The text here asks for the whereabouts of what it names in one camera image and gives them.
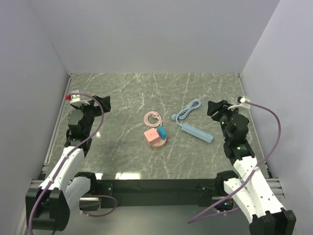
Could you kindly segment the blue plug adapter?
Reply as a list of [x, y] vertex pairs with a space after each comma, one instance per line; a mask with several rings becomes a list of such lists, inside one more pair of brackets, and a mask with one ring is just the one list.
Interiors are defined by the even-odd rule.
[[162, 140], [165, 140], [167, 138], [167, 134], [161, 125], [158, 126], [156, 130]]

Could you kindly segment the pink cube socket adapter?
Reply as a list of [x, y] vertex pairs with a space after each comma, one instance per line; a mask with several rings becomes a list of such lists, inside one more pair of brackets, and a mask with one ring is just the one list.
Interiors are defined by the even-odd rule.
[[145, 131], [143, 134], [149, 146], [153, 146], [161, 140], [161, 137], [155, 128], [151, 128]]

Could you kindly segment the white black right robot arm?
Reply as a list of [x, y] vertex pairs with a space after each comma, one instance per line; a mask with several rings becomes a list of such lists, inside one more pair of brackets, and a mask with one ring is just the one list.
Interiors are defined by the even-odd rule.
[[239, 97], [238, 104], [226, 100], [208, 102], [207, 114], [221, 125], [224, 152], [235, 171], [217, 174], [215, 191], [232, 198], [249, 222], [252, 235], [291, 235], [296, 216], [277, 199], [263, 176], [246, 136], [249, 120], [239, 108], [250, 108], [249, 100]]

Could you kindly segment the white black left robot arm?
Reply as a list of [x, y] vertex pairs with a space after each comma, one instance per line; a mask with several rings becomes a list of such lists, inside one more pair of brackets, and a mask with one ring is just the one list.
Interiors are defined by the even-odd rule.
[[66, 95], [74, 108], [68, 115], [68, 130], [62, 155], [47, 178], [25, 196], [26, 222], [30, 234], [34, 230], [63, 231], [70, 211], [80, 198], [94, 196], [98, 185], [95, 173], [74, 173], [90, 150], [92, 126], [96, 117], [111, 111], [110, 96], [99, 97], [79, 92]]

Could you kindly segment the light blue power strip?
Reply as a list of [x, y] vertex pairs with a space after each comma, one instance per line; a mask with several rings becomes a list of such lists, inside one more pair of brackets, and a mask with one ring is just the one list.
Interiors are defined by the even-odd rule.
[[187, 123], [184, 123], [182, 126], [181, 126], [181, 129], [182, 131], [194, 136], [194, 137], [197, 137], [205, 142], [208, 142], [208, 143], [211, 143], [214, 139], [214, 137], [209, 134], [209, 133], [206, 133], [200, 129], [197, 129]]

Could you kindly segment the pink round power strip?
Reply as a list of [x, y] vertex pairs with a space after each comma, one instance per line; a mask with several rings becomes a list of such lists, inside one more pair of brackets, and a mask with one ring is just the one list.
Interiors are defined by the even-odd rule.
[[153, 144], [151, 147], [153, 147], [153, 148], [161, 148], [161, 147], [163, 147], [166, 144], [166, 142], [167, 142], [166, 138], [165, 139], [160, 139], [159, 142]]

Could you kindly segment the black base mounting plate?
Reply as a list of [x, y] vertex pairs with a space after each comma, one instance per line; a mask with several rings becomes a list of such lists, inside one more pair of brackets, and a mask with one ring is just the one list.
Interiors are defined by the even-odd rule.
[[107, 195], [120, 207], [182, 206], [209, 207], [226, 196], [216, 179], [160, 179], [160, 180], [98, 180], [97, 189], [84, 195], [79, 202], [83, 211], [96, 211], [114, 206]]

